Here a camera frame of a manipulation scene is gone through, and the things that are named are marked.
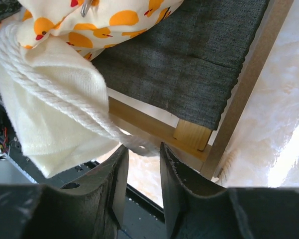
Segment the wooden pet bed frame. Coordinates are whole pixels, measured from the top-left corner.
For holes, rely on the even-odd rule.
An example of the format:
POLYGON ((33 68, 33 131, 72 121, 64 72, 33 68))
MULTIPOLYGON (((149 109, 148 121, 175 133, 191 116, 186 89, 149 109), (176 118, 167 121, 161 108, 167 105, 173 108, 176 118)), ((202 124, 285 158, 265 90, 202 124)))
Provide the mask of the wooden pet bed frame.
POLYGON ((292 4, 291 0, 269 2, 217 131, 182 119, 176 127, 172 127, 158 116, 142 109, 150 109, 151 105, 116 91, 112 91, 109 98, 111 119, 123 130, 147 139, 156 146, 165 142, 188 166, 207 179, 218 176, 222 167, 222 156, 292 4))

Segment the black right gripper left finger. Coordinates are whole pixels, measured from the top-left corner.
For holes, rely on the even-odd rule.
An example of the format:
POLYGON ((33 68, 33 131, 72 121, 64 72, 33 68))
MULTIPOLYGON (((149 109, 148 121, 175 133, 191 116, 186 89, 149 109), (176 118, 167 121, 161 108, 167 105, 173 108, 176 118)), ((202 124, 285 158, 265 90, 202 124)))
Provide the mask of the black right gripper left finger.
POLYGON ((128 149, 61 189, 0 184, 0 239, 115 239, 122 226, 128 149))

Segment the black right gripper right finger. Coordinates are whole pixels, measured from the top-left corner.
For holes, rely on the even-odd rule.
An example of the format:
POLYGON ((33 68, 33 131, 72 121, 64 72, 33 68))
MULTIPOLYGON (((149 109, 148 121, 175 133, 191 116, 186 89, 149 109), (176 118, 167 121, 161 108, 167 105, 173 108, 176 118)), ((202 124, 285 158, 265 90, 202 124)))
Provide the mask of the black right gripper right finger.
POLYGON ((170 239, 299 239, 299 188, 225 188, 164 143, 160 173, 170 239))

